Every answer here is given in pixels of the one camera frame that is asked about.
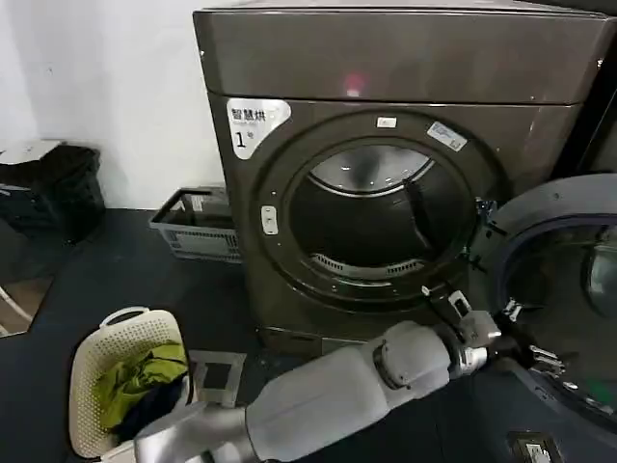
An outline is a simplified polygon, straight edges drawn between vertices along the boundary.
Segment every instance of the round door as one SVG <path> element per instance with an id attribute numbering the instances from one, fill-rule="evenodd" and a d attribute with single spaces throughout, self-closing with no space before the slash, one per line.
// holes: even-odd
<path id="1" fill-rule="evenodd" d="M 566 365 L 560 402 L 617 431 L 617 175 L 545 184 L 501 207 L 470 249 L 476 310 L 517 323 Z"/>
<path id="2" fill-rule="evenodd" d="M 461 133 L 420 114 L 364 111 L 300 135 L 255 197 L 265 253 L 326 305 L 409 309 L 422 285 L 438 290 L 464 275 L 456 258 L 476 225 L 476 200 L 508 198 L 492 154 Z"/>

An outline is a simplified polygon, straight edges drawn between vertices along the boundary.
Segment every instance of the dryer drum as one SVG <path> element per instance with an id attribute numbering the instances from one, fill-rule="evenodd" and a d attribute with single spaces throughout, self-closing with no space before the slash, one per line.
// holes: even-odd
<path id="1" fill-rule="evenodd" d="M 428 270 L 469 221 L 455 174 L 428 152 L 391 145 L 342 150 L 305 175 L 290 228 L 315 266 L 358 280 Z"/>

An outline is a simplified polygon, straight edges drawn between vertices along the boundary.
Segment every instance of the front-loading dryer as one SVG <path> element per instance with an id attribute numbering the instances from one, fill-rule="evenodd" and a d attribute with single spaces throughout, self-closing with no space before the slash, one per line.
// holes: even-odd
<path id="1" fill-rule="evenodd" d="M 613 35 L 521 2 L 195 13 L 259 333 L 319 355 L 437 321 L 471 239 L 542 184 Z"/>

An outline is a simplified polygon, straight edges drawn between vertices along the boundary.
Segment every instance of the white wall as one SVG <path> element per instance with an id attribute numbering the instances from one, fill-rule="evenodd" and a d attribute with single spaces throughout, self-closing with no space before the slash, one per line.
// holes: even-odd
<path id="1" fill-rule="evenodd" d="M 158 208 L 179 186 L 223 181 L 191 13 L 237 2 L 0 2 L 0 34 L 13 35 L 0 44 L 12 98 L 0 141 L 99 147 L 109 207 Z"/>
<path id="2" fill-rule="evenodd" d="M 0 2 L 0 151 L 38 134 L 9 19 Z"/>

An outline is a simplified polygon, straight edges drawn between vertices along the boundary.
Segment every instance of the white sticker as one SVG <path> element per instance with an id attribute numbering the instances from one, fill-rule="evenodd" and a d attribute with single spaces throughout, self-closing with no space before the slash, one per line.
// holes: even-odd
<path id="1" fill-rule="evenodd" d="M 195 212 L 203 212 L 203 207 L 201 206 L 201 196 L 192 195 L 191 203 L 193 204 L 193 210 Z"/>
<path id="2" fill-rule="evenodd" d="M 291 107 L 282 99 L 230 98 L 229 134 L 233 152 L 250 159 L 259 144 L 291 116 Z"/>
<path id="3" fill-rule="evenodd" d="M 380 128 L 395 128 L 396 118 L 377 118 L 377 126 Z"/>
<path id="4" fill-rule="evenodd" d="M 434 138 L 438 142 L 442 142 L 451 150 L 460 151 L 467 143 L 467 138 L 459 135 L 451 128 L 435 121 L 433 125 L 426 131 L 429 137 Z"/>
<path id="5" fill-rule="evenodd" d="M 550 463 L 550 454 L 539 444 L 525 444 L 533 463 Z"/>

